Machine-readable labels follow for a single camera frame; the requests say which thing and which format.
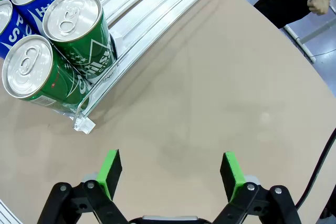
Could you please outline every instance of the green gripper pad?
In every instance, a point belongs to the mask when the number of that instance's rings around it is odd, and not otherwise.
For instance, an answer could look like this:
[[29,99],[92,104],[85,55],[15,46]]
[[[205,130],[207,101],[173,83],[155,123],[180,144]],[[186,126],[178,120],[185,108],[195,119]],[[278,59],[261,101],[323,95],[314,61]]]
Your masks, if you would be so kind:
[[119,150],[110,150],[105,158],[97,182],[104,188],[106,195],[113,200],[122,171]]
[[233,152],[225,152],[220,166],[227,200],[231,201],[238,189],[246,182],[244,174]]

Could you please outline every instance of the green can label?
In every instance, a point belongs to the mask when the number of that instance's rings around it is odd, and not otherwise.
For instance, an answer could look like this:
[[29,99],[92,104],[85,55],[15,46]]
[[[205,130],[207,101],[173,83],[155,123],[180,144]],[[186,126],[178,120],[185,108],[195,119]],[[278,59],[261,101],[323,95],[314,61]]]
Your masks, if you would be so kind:
[[72,42],[53,42],[91,83],[96,83],[117,58],[104,14],[96,27],[82,38]]
[[58,111],[75,112],[89,92],[90,85],[54,48],[52,60],[48,80],[36,95],[26,100]]

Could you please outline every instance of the can dispenser rack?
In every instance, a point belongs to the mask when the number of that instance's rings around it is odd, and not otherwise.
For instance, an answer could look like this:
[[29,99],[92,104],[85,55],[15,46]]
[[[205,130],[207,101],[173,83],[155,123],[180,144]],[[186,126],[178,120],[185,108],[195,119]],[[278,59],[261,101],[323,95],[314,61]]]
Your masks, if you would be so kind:
[[[78,105],[75,114],[65,114],[73,120],[73,128],[76,131],[90,133],[95,126],[88,118],[90,112],[141,55],[198,0],[138,1],[101,0],[109,25],[109,32],[116,43],[118,60],[92,86],[88,95]],[[112,76],[108,80],[102,81],[111,74]],[[83,110],[81,107],[88,98],[90,102],[87,108]]]

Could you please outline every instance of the person's hand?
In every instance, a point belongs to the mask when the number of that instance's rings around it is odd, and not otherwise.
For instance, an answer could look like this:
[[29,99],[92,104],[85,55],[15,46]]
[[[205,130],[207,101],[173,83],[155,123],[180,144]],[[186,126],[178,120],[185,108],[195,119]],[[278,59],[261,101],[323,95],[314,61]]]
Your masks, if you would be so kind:
[[308,0],[309,11],[317,15],[323,15],[328,12],[330,0]]

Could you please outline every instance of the table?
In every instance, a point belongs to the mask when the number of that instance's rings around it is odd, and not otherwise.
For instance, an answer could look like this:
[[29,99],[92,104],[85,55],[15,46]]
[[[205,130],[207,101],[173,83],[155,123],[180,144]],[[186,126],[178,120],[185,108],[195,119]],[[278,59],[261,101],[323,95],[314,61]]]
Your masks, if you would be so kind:
[[[335,110],[311,65],[245,0],[200,0],[99,104],[89,135],[1,87],[0,198],[23,223],[36,223],[53,184],[77,185],[119,148],[114,199],[127,219],[213,220],[227,203],[224,151],[234,151],[265,188],[287,186],[296,202],[335,127]],[[333,147],[299,211],[302,223],[315,223],[327,202],[335,162]]]

